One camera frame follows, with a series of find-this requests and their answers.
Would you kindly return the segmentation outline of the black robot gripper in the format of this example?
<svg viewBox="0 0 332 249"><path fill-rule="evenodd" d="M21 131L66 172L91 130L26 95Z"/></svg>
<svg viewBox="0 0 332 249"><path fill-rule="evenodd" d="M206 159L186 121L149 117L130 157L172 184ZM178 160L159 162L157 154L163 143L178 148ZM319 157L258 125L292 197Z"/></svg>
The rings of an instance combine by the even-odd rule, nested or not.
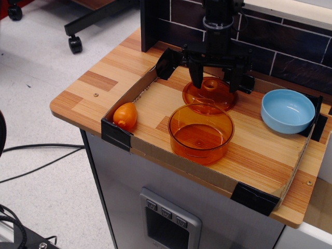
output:
<svg viewBox="0 0 332 249"><path fill-rule="evenodd" d="M203 67L223 67L224 80L229 92L238 90L243 72L252 69L252 50L231 40L231 26L217 29L206 28L204 41L186 43L182 46L192 84L201 88Z"/></svg>

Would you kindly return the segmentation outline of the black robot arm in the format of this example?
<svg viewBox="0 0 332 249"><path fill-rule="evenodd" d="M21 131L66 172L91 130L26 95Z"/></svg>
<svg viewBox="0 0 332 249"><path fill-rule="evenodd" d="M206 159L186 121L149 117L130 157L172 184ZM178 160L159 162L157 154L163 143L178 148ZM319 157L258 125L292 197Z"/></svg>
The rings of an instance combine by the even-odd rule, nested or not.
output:
<svg viewBox="0 0 332 249"><path fill-rule="evenodd" d="M184 44L183 64L189 68L193 85L200 89L205 67L230 70L229 91L238 90L243 75L252 68L252 49L231 40L234 16L242 12L244 1L203 1L204 41Z"/></svg>

